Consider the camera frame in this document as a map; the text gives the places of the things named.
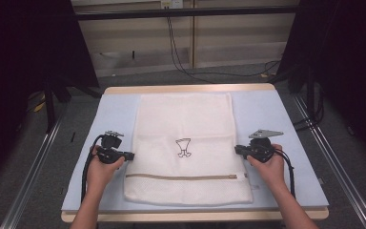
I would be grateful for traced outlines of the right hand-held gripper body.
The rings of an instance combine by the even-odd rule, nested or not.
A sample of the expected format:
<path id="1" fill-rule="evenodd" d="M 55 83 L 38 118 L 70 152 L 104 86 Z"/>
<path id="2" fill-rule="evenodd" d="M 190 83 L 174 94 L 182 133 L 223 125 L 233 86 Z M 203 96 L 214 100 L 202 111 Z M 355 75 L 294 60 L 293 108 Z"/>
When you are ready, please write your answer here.
<path id="1" fill-rule="evenodd" d="M 283 135 L 280 131 L 262 130 L 259 129 L 249 135 L 251 140 L 249 145 L 245 148 L 246 153 L 243 156 L 251 156 L 259 162 L 267 162 L 275 153 L 270 137 Z"/>

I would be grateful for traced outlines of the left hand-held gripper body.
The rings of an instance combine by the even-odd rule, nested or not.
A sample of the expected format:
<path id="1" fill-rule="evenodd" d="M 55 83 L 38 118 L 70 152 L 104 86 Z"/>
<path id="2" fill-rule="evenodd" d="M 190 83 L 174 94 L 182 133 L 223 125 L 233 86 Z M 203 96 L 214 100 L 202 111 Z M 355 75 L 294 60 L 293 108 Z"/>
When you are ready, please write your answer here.
<path id="1" fill-rule="evenodd" d="M 114 131 L 107 131 L 103 135 L 99 136 L 101 143 L 96 150 L 96 155 L 102 163 L 112 164 L 119 158 L 126 156 L 126 152 L 118 151 L 118 147 L 122 142 L 121 136 L 123 136 L 123 134 L 119 134 Z"/>

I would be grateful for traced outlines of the white mesh laundry bag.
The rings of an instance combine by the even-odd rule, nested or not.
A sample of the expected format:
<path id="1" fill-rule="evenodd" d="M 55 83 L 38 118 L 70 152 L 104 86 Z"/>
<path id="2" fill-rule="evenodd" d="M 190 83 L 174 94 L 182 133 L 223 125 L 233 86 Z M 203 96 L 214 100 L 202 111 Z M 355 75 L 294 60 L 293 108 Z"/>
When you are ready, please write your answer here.
<path id="1" fill-rule="evenodd" d="M 155 205 L 254 200 L 229 94 L 144 94 L 134 123 L 125 198 Z"/>

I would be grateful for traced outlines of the person's left hand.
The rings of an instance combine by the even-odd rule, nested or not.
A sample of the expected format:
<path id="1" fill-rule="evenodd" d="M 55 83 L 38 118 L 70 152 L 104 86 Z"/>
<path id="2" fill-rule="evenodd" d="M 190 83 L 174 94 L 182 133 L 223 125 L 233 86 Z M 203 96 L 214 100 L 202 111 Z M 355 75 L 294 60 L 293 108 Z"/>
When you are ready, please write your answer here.
<path id="1" fill-rule="evenodd" d="M 103 192 L 107 184 L 112 180 L 116 170 L 124 163 L 125 158 L 120 157 L 114 163 L 105 164 L 100 161 L 97 154 L 98 146 L 92 148 L 92 159 L 87 172 L 87 193 Z"/>

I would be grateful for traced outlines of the person's right hand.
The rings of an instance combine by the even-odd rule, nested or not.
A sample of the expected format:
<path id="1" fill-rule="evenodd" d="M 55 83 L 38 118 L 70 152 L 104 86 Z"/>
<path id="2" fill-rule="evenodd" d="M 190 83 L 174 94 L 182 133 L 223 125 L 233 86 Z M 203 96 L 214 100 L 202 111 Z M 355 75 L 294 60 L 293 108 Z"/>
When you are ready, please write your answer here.
<path id="1" fill-rule="evenodd" d="M 273 155 L 265 163 L 262 163 L 251 156 L 247 156 L 247 160 L 256 168 L 271 190 L 279 186 L 286 186 L 284 179 L 284 159 L 281 156 Z"/>

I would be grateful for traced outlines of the light blue table mat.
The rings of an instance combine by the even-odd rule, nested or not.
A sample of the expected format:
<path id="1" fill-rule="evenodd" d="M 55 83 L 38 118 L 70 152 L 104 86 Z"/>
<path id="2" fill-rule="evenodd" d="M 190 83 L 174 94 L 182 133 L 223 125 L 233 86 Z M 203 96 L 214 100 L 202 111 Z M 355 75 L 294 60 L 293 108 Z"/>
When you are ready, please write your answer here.
<path id="1" fill-rule="evenodd" d="M 248 142 L 248 135 L 258 129 L 280 131 L 282 135 L 273 137 L 272 142 L 284 147 L 284 151 L 288 153 L 291 163 L 295 167 L 295 197 L 297 201 L 308 210 L 324 211 L 329 202 L 277 91 L 236 91 L 231 92 L 231 95 L 239 142 L 241 144 Z M 81 176 L 86 152 L 99 134 L 106 130 L 119 131 L 124 135 L 121 148 L 127 151 L 132 148 L 133 116 L 137 112 L 139 100 L 139 94 L 105 94 L 102 96 L 81 155 L 73 170 L 68 191 L 62 204 L 63 212 L 71 214 L 79 208 Z M 251 193 L 254 195 L 252 203 L 154 205 L 147 202 L 131 201 L 124 197 L 122 183 L 124 173 L 119 172 L 105 189 L 100 210 L 109 213 L 273 210 L 276 207 L 275 200 L 261 177 L 252 166 L 246 165 L 245 168 L 250 176 Z"/>

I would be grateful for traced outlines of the black metal stand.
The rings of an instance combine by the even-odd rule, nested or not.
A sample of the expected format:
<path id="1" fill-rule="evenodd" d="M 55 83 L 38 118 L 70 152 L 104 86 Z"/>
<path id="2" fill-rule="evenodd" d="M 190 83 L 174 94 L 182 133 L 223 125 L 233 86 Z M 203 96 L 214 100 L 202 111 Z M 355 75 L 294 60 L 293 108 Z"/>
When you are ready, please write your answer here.
<path id="1" fill-rule="evenodd" d="M 46 80 L 44 83 L 44 96 L 45 96 L 45 104 L 47 111 L 47 131 L 46 133 L 50 133 L 54 125 L 56 123 L 56 114 L 54 108 L 54 93 L 52 91 L 51 83 L 49 80 Z"/>

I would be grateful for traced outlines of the wooden table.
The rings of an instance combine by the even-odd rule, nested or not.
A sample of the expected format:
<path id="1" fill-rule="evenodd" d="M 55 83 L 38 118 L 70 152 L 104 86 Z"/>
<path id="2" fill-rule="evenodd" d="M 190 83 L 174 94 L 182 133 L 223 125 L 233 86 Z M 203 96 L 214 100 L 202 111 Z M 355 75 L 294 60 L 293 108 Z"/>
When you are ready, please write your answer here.
<path id="1" fill-rule="evenodd" d="M 136 86 L 110 87 L 104 94 L 174 94 L 174 93 L 231 93 L 236 91 L 275 90 L 268 83 L 259 84 L 213 84 L 213 85 L 173 85 L 173 86 Z M 324 211 L 312 211 L 304 208 L 312 219 L 325 219 L 329 216 L 328 206 Z M 76 211 L 68 214 L 62 211 L 61 218 L 71 222 Z M 281 215 L 275 207 L 273 210 L 228 210 L 205 212 L 138 212 L 109 213 L 100 210 L 99 219 L 111 222 L 211 222 L 211 221 L 270 221 L 280 220 Z"/>

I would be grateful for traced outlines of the black curtain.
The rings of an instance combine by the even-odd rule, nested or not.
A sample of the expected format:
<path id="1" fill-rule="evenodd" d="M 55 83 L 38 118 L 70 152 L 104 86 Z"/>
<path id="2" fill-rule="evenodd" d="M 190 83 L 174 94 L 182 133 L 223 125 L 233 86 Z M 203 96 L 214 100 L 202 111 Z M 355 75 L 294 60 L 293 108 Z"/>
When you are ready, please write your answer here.
<path id="1" fill-rule="evenodd" d="M 0 0 L 0 164 L 32 93 L 50 89 L 66 100 L 68 86 L 98 85 L 73 14 L 71 0 Z"/>
<path id="2" fill-rule="evenodd" d="M 278 72 L 311 74 L 366 144 L 366 0 L 299 0 Z"/>

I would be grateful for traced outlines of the black horizontal metal bar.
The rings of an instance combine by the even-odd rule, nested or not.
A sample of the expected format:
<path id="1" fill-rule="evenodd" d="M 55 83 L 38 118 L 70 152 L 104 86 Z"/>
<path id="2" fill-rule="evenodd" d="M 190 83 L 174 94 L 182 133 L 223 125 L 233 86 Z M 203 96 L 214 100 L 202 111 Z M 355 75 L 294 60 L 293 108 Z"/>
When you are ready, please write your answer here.
<path id="1" fill-rule="evenodd" d="M 200 9 L 173 9 L 173 10 L 128 10 L 128 11 L 78 12 L 75 13 L 72 16 L 72 18 L 77 21 L 90 21 L 90 20 L 142 19 L 142 18 L 163 18 L 163 17 L 277 14 L 277 13 L 295 13 L 299 10 L 300 10 L 299 6 L 200 8 Z"/>

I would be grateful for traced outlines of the aluminium floor rail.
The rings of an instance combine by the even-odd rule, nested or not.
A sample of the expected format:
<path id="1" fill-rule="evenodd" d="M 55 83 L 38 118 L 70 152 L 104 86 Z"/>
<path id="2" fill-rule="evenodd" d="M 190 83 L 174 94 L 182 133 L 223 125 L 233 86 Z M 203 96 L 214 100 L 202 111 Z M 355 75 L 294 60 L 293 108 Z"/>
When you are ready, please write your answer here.
<path id="1" fill-rule="evenodd" d="M 6 216 L 0 225 L 0 229 L 16 229 L 61 124 L 62 118 L 59 118 L 54 122 L 51 130 L 45 135 L 45 138 L 36 154 L 36 158 L 34 159 L 20 190 L 12 202 L 9 211 L 6 213 Z"/>
<path id="2" fill-rule="evenodd" d="M 300 95 L 294 95 L 295 104 L 298 107 L 300 113 L 304 118 L 306 118 L 306 123 L 308 129 L 315 138 L 316 143 L 319 146 L 321 153 L 324 155 L 328 161 L 330 167 L 332 168 L 339 185 L 341 186 L 343 193 L 352 205 L 356 215 L 361 221 L 363 227 L 366 229 L 366 201 L 357 190 L 352 180 L 348 176 L 344 167 L 341 165 L 336 152 L 327 140 L 326 136 L 321 131 L 317 124 L 314 124 L 310 120 L 310 116 L 307 114 L 306 102 Z"/>

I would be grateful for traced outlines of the white wall outlet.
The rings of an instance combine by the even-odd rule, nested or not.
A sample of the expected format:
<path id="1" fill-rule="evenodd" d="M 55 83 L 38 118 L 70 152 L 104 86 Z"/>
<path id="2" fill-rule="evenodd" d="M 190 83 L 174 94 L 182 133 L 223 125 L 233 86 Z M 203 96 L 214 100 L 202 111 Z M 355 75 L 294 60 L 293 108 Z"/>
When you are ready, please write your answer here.
<path id="1" fill-rule="evenodd" d="M 160 4 L 163 10 L 183 8 L 183 0 L 160 0 Z"/>

